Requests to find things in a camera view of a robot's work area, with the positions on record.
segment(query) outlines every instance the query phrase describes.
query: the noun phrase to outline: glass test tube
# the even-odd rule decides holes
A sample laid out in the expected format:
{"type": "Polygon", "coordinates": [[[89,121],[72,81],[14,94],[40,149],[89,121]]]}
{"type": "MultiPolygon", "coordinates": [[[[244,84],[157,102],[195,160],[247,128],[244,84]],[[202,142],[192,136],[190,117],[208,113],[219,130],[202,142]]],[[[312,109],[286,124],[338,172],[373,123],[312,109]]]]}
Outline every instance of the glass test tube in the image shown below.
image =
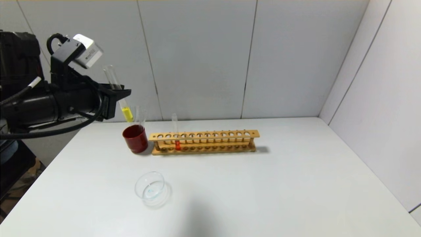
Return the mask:
{"type": "MultiPolygon", "coordinates": [[[[174,136],[178,137],[179,136],[179,127],[178,127],[178,119],[177,119],[177,114],[173,113],[172,115],[172,120],[173,120],[173,130],[174,130],[174,136]]],[[[180,151],[181,150],[181,146],[180,146],[180,141],[176,140],[176,150],[180,151]]]]}
{"type": "MultiPolygon", "coordinates": [[[[118,81],[117,74],[115,73],[114,67],[112,65],[104,66],[103,70],[105,72],[105,76],[107,77],[108,83],[110,84],[113,90],[121,90],[121,84],[118,81]]],[[[123,112],[124,118],[127,122],[133,122],[133,114],[130,110],[130,107],[127,101],[123,98],[118,101],[120,104],[121,111],[123,112]]]]}

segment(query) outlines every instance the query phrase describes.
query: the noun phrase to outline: wooden test tube rack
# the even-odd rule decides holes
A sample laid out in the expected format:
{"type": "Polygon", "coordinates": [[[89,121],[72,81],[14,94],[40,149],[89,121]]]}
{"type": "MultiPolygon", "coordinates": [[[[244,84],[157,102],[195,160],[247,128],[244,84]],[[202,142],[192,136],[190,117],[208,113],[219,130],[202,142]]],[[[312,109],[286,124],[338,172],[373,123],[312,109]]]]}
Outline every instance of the wooden test tube rack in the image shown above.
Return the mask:
{"type": "Polygon", "coordinates": [[[206,132],[152,133],[152,155],[205,154],[256,151],[254,139],[260,137],[257,130],[228,130],[206,132]],[[180,141],[181,150],[176,150],[180,141]]]}

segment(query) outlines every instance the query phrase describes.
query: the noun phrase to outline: white wall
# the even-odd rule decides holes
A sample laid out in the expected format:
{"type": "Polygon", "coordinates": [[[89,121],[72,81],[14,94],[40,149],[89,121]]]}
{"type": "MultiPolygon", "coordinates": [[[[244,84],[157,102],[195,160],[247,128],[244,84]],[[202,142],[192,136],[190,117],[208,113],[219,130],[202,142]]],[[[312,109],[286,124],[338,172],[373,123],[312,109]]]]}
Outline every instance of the white wall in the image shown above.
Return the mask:
{"type": "Polygon", "coordinates": [[[421,201],[421,1],[393,0],[330,127],[407,209],[421,201]]]}
{"type": "MultiPolygon", "coordinates": [[[[113,64],[132,89],[128,102],[148,107],[148,120],[170,119],[174,112],[180,119],[318,115],[367,4],[260,0],[253,37],[256,0],[19,1],[22,12],[16,1],[0,2],[3,29],[37,36],[46,78],[48,36],[85,34],[105,54],[91,69],[77,70],[106,82],[102,66],[113,64]],[[282,57],[271,50],[277,38],[282,50],[273,49],[282,57]],[[244,93],[250,49],[252,76],[244,93]],[[264,72],[268,65],[259,62],[267,59],[273,63],[264,72]],[[291,65],[305,73],[295,68],[273,81],[279,67],[291,65]],[[276,86],[283,93],[268,93],[276,86]]],[[[111,121],[123,120],[116,113],[111,121]]],[[[73,135],[25,142],[49,164],[73,135]]]]}
{"type": "Polygon", "coordinates": [[[391,0],[370,0],[338,77],[320,112],[319,117],[325,123],[329,124],[332,120],[336,109],[357,74],[390,2],[391,0]]]}
{"type": "Polygon", "coordinates": [[[318,116],[367,0],[261,0],[243,118],[318,116]]]}
{"type": "Polygon", "coordinates": [[[139,6],[164,120],[239,119],[256,1],[139,6]]]}

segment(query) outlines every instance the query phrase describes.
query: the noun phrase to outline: glass dish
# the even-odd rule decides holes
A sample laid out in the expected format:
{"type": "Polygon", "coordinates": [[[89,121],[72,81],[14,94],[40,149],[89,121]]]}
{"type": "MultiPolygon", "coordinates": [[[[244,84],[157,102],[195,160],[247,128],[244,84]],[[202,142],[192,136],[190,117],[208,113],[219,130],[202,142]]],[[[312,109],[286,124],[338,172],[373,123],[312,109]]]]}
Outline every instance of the glass dish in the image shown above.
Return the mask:
{"type": "Polygon", "coordinates": [[[165,198],[164,176],[158,172],[149,172],[142,175],[136,182],[135,192],[145,203],[153,205],[165,198]]]}

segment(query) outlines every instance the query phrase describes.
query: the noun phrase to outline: white table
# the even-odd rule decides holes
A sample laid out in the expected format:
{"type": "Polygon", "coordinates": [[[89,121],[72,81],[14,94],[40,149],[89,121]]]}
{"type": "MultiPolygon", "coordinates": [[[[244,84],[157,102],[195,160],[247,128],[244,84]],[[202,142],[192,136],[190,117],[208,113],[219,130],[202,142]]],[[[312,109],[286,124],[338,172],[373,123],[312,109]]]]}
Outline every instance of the white table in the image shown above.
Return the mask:
{"type": "MultiPolygon", "coordinates": [[[[82,129],[0,225],[1,237],[420,237],[421,227],[318,118],[181,121],[182,131],[258,129],[256,153],[135,155],[125,123],[82,129]],[[172,187],[154,210],[139,176],[172,187]]],[[[171,122],[147,122],[169,132],[171,122]]]]}

